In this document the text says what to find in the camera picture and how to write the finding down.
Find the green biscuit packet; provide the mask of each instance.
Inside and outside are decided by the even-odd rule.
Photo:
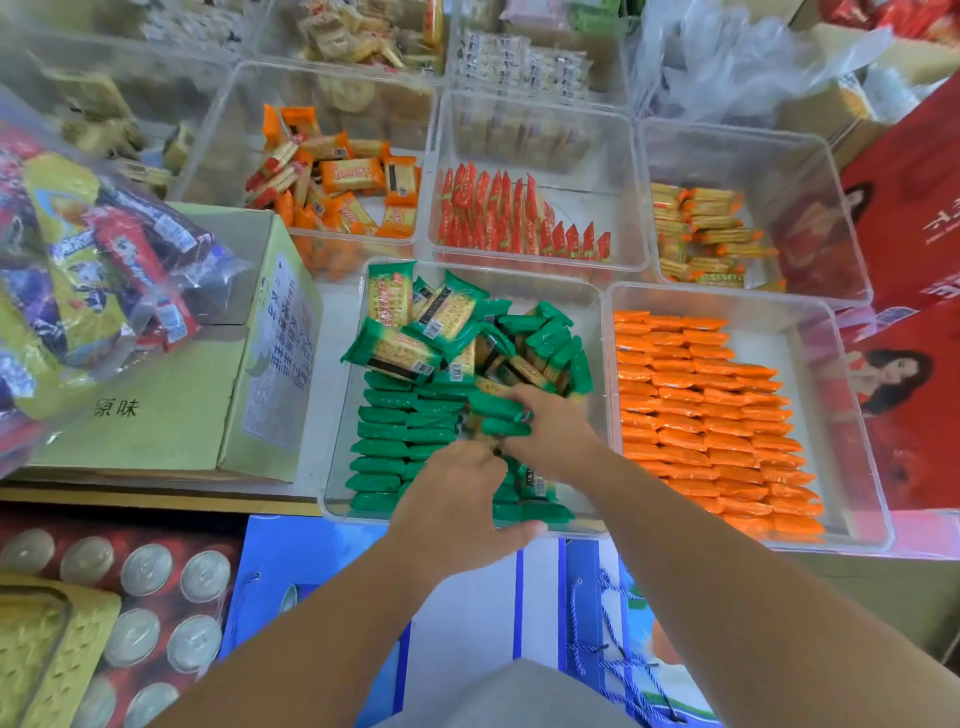
[[[350,510],[393,513],[399,501],[397,493],[358,493],[350,501]]]
[[[363,399],[374,407],[390,409],[413,409],[420,398],[413,392],[379,392],[375,389],[365,389]]]
[[[408,460],[429,460],[430,455],[446,445],[411,445],[407,449]]]
[[[407,413],[400,409],[386,407],[359,407],[357,414],[365,423],[380,425],[406,425]]]
[[[403,441],[413,445],[449,445],[457,439],[457,433],[451,429],[439,429],[438,427],[411,427],[407,428],[407,433]]]
[[[487,296],[487,291],[446,271],[444,285],[434,292],[423,310],[403,331],[452,359],[460,350],[451,352],[448,347],[454,344],[476,305]]]
[[[369,475],[358,473],[346,483],[352,491],[366,493],[396,493],[400,487],[399,475]]]
[[[509,299],[485,299],[473,308],[474,321],[495,321],[510,310]]]
[[[340,360],[425,384],[440,368],[443,358],[423,342],[367,318]]]
[[[352,471],[369,475],[403,475],[406,463],[387,457],[358,457],[349,465]]]
[[[363,375],[363,379],[373,389],[379,389],[382,392],[409,392],[414,388],[412,381],[395,379],[392,376],[382,375],[379,372],[366,372]]]
[[[402,442],[407,436],[407,428],[403,425],[378,425],[377,423],[357,423],[357,434],[370,440],[399,440]]]
[[[408,448],[406,443],[395,440],[357,440],[350,446],[350,452],[359,452],[361,455],[370,457],[404,458],[407,456]]]

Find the beverage can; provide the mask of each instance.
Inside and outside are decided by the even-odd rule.
[[[42,528],[30,528],[16,534],[0,550],[0,570],[22,576],[36,576],[54,557],[54,537]]]
[[[174,630],[167,643],[167,660],[177,672],[199,672],[220,651],[220,622],[210,615],[188,617]]]
[[[149,609],[131,609],[117,618],[104,648],[113,667],[128,667],[153,654],[160,639],[160,618]]]
[[[180,575],[180,591],[187,601],[203,604],[227,591],[230,561],[220,551],[201,551],[187,562]]]

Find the snack display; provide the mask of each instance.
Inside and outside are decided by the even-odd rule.
[[[789,437],[790,399],[776,370],[733,361],[726,324],[613,312],[623,454],[735,528],[816,540],[824,505],[805,487],[816,476]]]
[[[0,114],[36,120],[10,97]],[[55,138],[0,126],[2,474],[100,382],[196,334],[185,290],[228,290],[248,267],[75,155]]]
[[[557,306],[541,301],[511,314],[509,299],[493,299],[449,270],[436,288],[415,284],[426,293],[415,304],[414,274],[413,262],[370,266],[368,310],[377,320],[364,321],[344,356],[368,369],[356,425],[361,439],[350,445],[347,463],[354,514],[389,514],[430,454],[458,437],[496,449],[500,438],[529,435],[531,413],[504,398],[512,385],[577,400],[593,391],[583,341]],[[360,353],[374,336],[381,348]],[[508,465],[493,499],[496,520],[575,518],[557,502],[556,484],[514,460]]]
[[[49,514],[0,519],[0,571],[104,589],[120,616],[71,723],[142,728],[217,656],[239,540]]]

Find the barcode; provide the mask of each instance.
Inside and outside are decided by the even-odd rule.
[[[427,328],[423,330],[423,335],[428,339],[436,339],[442,330],[444,330],[443,322],[441,322],[440,319],[434,319],[427,325]]]
[[[176,344],[180,339],[186,338],[186,324],[175,305],[172,303],[162,305],[156,310],[156,317],[167,332],[168,344]]]
[[[177,246],[184,253],[192,251],[197,246],[196,238],[170,215],[163,215],[154,223],[154,230],[169,243]]]

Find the orange biscuit packet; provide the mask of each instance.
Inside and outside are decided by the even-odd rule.
[[[692,449],[697,452],[704,452],[707,449],[707,446],[704,445],[704,438],[700,435],[695,435],[692,432],[684,432],[683,430],[671,429],[669,427],[663,427],[657,430],[657,440],[661,445],[669,445],[674,448]],[[705,460],[687,464],[703,465],[706,467],[710,462],[709,460]]]
[[[720,505],[719,501],[715,497],[687,496],[687,498],[699,505],[708,513],[712,513],[714,515],[723,513],[723,506]]]
[[[683,432],[703,432],[704,424],[699,420],[694,420],[692,417],[684,417],[682,415],[669,415],[661,414],[659,417],[661,427],[669,427],[670,429],[678,429]]]
[[[773,516],[773,530],[779,533],[795,533],[800,535],[816,536],[827,529],[822,523],[809,516],[794,516],[787,513],[775,513]]]
[[[709,449],[707,457],[710,459],[710,465],[735,465],[737,468],[756,468],[759,466],[756,458],[749,452],[737,452],[731,449]]]
[[[684,341],[688,344],[705,344],[707,346],[722,347],[730,339],[728,333],[721,331],[700,331],[697,328],[685,328],[682,332]]]
[[[790,437],[778,435],[754,435],[753,444],[756,449],[775,449],[780,452],[803,452],[804,448]]]
[[[806,458],[794,455],[792,452],[777,452],[774,449],[759,449],[754,453],[760,465],[772,465],[776,468],[802,468],[806,465]]]
[[[704,401],[710,404],[726,404],[730,407],[743,407],[747,400],[743,395],[735,395],[720,389],[705,389]]]
[[[700,405],[704,417],[722,417],[727,420],[742,420],[743,411],[739,407],[732,407],[728,404],[716,404],[714,402],[704,401]]]
[[[720,496],[717,500],[723,506],[724,513],[735,513],[738,516],[769,516],[774,512],[773,506],[757,500],[740,500],[726,496]]]
[[[660,447],[660,460],[664,463],[679,465],[694,465],[699,468],[708,468],[710,461],[702,452],[694,449],[682,448],[675,445],[664,445]]]
[[[657,431],[650,427],[624,427],[623,442],[624,448],[627,444],[645,443],[647,445],[656,445],[660,439],[657,437]]]
[[[793,417],[793,412],[789,409],[777,409],[776,407],[757,407],[743,406],[743,416],[747,420],[761,420],[768,423],[782,423]]]
[[[387,187],[387,205],[416,206],[420,199],[417,190],[417,158],[389,157],[383,164]]]
[[[684,328],[698,328],[703,331],[716,331],[729,323],[725,319],[710,319],[704,316],[684,316]]]
[[[616,378],[624,381],[650,381],[654,373],[646,367],[621,364],[616,368]]]
[[[646,324],[640,324],[636,321],[615,321],[613,322],[613,330],[618,334],[638,336],[640,334],[650,333],[651,329]]]
[[[673,389],[672,387],[661,387],[657,390],[657,394],[665,400],[691,401],[694,404],[699,404],[704,400],[704,396],[702,394],[695,392],[692,389]]]
[[[789,468],[777,468],[772,465],[760,468],[764,481],[768,483],[785,483],[787,485],[806,485],[817,479],[813,473],[804,473],[804,471],[791,470]]]
[[[763,500],[770,493],[770,489],[762,485],[753,485],[739,480],[720,478],[717,488],[726,497],[738,497],[740,500]]]
[[[724,359],[694,359],[693,371],[698,375],[733,376],[738,367]]]
[[[651,358],[650,368],[655,372],[692,372],[693,362],[689,359]]]
[[[770,487],[771,497],[798,497],[803,500],[820,499],[820,496],[803,485],[792,485],[790,483],[767,483],[767,485]]]
[[[708,432],[704,439],[707,441],[707,447],[711,449],[731,449],[737,452],[749,452],[750,454],[754,452],[754,446],[745,437]]]
[[[775,513],[791,516],[820,516],[824,512],[823,503],[811,503],[798,497],[771,497],[767,502]]]
[[[643,323],[654,331],[679,331],[684,325],[682,316],[653,316],[647,314]]]
[[[720,495],[719,489],[709,480],[682,480],[671,478],[666,481],[666,484],[682,496],[716,498]]]
[[[621,350],[617,350],[616,352],[617,364],[633,364],[638,367],[646,367],[649,366],[653,360],[653,356],[646,353],[622,352]]]
[[[327,193],[356,189],[383,189],[383,167],[377,159],[322,161],[320,175]]]
[[[718,465],[714,470],[717,471],[719,477],[728,480],[742,480],[744,483],[763,485],[763,475],[757,470],[738,468],[735,465]]]
[[[783,386],[781,381],[760,379],[756,376],[738,376],[736,380],[743,385],[744,392],[765,392],[771,395]]]
[[[704,428],[707,432],[716,432],[721,435],[735,437],[753,437],[754,431],[746,423],[737,420],[728,420],[725,417],[705,417]]]
[[[726,347],[690,344],[689,349],[693,356],[701,359],[733,359],[733,351]]]

